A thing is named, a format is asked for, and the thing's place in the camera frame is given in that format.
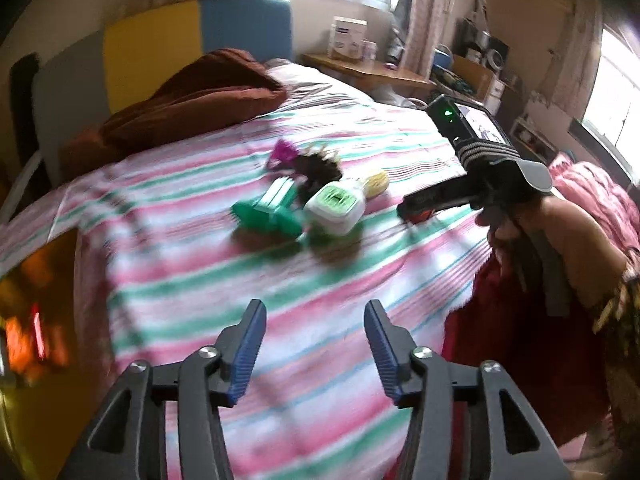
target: brown blanket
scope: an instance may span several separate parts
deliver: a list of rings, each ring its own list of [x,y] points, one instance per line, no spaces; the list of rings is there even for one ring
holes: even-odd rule
[[[60,148],[66,179],[133,153],[242,123],[273,112],[287,91],[243,50],[205,54],[165,82],[147,101],[124,108]]]

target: striped bedsheet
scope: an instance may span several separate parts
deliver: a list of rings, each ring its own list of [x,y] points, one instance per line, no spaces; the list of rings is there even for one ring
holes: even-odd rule
[[[356,232],[282,241],[236,229],[229,208],[277,177],[263,167],[279,137],[337,148],[347,176],[387,171],[388,191],[367,204]],[[319,88],[268,116],[132,156],[50,193],[0,228],[0,273],[79,226],[81,344],[117,372],[137,358],[183,359],[260,298],[268,326],[252,380],[234,409],[222,408],[236,478],[379,479],[401,449],[409,413],[384,396],[364,305],[381,300],[417,342],[440,348],[447,313],[467,300],[488,256],[486,231],[466,207],[407,227],[395,206],[460,171],[425,113]],[[170,477],[179,478],[173,405],[167,447]]]

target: pink quilted fabric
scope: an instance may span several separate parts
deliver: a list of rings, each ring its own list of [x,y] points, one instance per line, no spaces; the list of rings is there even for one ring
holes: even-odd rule
[[[549,166],[554,186],[588,212],[621,251],[640,250],[640,213],[622,187],[602,168],[572,163],[560,153]]]

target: headboard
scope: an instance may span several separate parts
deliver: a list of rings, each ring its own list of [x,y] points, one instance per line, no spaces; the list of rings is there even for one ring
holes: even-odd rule
[[[291,58],[288,0],[192,0],[121,20],[63,50],[33,79],[33,118],[54,187],[58,148],[151,97],[174,73],[223,47],[264,62]]]

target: white bottle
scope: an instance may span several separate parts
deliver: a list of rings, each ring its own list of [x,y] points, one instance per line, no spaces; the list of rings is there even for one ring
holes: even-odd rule
[[[335,236],[347,234],[364,213],[366,199],[364,186],[347,178],[330,182],[309,199],[305,205],[306,217],[327,233]]]

